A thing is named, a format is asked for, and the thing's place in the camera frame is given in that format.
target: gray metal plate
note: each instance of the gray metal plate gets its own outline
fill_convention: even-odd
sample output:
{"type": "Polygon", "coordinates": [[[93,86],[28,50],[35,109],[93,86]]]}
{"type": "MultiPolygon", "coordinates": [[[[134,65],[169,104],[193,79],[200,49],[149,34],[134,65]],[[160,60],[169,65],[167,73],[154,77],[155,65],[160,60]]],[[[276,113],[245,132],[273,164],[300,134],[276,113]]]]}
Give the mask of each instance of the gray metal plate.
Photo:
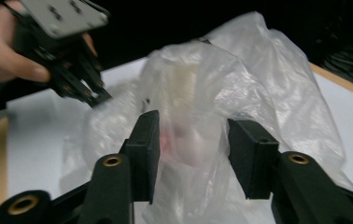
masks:
{"type": "Polygon", "coordinates": [[[107,16],[79,0],[20,0],[46,34],[55,39],[107,24],[107,16]]]}

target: translucent plastic bag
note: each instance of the translucent plastic bag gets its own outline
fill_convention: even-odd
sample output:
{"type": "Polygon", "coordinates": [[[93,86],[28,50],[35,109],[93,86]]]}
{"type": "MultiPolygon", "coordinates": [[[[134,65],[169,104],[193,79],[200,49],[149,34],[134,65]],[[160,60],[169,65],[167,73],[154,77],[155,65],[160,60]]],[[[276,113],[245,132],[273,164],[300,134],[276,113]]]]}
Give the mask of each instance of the translucent plastic bag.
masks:
{"type": "MultiPolygon", "coordinates": [[[[82,143],[74,152],[66,149],[64,180],[88,176],[97,159],[119,151],[140,113],[157,109],[162,155],[154,203],[141,206],[146,223],[274,223],[270,201],[247,201],[235,178],[227,119],[259,122],[280,151],[309,154],[346,181],[342,144],[300,50],[267,30],[257,13],[207,38],[214,45],[191,42],[152,52],[138,80],[88,114],[82,143]]],[[[141,212],[135,210],[138,218],[141,212]]]]}

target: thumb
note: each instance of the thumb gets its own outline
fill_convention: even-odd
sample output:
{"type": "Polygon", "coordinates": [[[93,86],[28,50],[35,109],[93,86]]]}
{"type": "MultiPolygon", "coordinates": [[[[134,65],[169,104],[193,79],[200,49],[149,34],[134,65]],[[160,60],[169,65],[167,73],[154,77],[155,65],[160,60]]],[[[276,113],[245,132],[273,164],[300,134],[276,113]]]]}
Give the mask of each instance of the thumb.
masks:
{"type": "Polygon", "coordinates": [[[1,50],[4,60],[0,62],[6,72],[27,80],[48,82],[50,80],[49,71],[39,63],[29,60],[7,47],[1,50]]]}

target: fingernail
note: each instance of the fingernail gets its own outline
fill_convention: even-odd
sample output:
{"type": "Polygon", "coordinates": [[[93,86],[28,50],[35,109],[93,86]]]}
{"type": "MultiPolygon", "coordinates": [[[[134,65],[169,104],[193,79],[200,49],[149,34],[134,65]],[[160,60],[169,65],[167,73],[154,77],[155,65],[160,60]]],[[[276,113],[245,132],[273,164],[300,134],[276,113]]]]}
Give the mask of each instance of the fingernail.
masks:
{"type": "Polygon", "coordinates": [[[36,67],[34,71],[34,76],[37,81],[49,81],[49,72],[44,67],[36,67]]]}

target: hand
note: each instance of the hand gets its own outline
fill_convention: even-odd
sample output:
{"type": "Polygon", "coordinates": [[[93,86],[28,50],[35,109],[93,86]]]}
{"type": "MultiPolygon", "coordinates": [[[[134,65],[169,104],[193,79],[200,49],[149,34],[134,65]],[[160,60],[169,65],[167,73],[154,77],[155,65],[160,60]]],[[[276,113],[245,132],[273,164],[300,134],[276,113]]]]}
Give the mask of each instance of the hand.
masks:
{"type": "MultiPolygon", "coordinates": [[[[16,10],[22,9],[22,5],[18,1],[8,1],[7,4],[16,10]]],[[[44,66],[21,56],[11,48],[16,23],[16,18],[8,9],[0,6],[0,82],[16,77],[48,82],[50,74],[44,66]]],[[[90,36],[85,34],[83,38],[96,55],[90,36]]]]}

